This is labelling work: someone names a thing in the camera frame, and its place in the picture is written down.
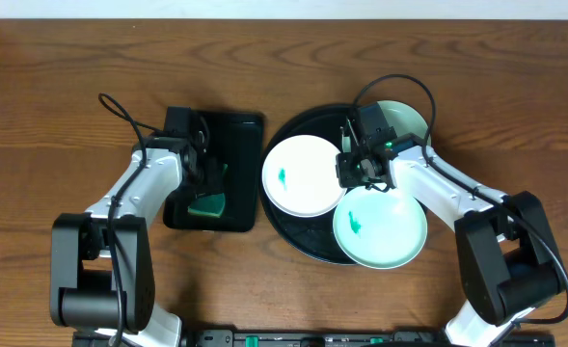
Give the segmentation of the green sponge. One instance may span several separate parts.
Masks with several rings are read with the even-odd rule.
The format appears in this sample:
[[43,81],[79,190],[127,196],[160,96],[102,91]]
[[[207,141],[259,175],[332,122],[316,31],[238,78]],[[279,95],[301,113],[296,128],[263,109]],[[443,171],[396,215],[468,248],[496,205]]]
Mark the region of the green sponge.
[[207,193],[200,193],[187,207],[191,216],[220,218],[226,207],[224,178],[228,169],[227,164],[221,166],[221,174],[214,182],[214,186]]

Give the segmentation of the white plate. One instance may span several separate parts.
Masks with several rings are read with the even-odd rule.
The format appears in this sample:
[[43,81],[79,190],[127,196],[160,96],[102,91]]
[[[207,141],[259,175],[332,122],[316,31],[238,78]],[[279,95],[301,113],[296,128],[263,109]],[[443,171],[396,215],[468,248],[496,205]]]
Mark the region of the white plate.
[[339,185],[336,157],[340,150],[313,135],[297,135],[267,154],[261,182],[267,198],[284,213],[312,218],[334,209],[346,190]]

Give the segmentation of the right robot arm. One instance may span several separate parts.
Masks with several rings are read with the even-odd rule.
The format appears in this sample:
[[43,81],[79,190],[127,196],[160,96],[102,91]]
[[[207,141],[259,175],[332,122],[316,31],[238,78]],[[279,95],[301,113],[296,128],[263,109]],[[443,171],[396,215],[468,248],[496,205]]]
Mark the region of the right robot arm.
[[498,346],[528,314],[560,293],[568,317],[568,273],[540,200],[509,196],[459,172],[413,134],[363,142],[336,157],[342,187],[377,194],[398,190],[419,201],[455,233],[467,301],[445,327],[457,346]]

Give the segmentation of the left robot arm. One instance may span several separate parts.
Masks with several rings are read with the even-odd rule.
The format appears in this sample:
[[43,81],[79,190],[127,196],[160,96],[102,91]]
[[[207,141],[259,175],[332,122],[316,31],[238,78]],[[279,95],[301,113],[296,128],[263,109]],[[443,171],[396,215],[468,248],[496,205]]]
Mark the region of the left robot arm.
[[115,185],[51,229],[49,312],[57,326],[112,346],[177,346],[180,318],[155,302],[149,227],[167,198],[190,204],[223,190],[225,164],[185,138],[137,143]]

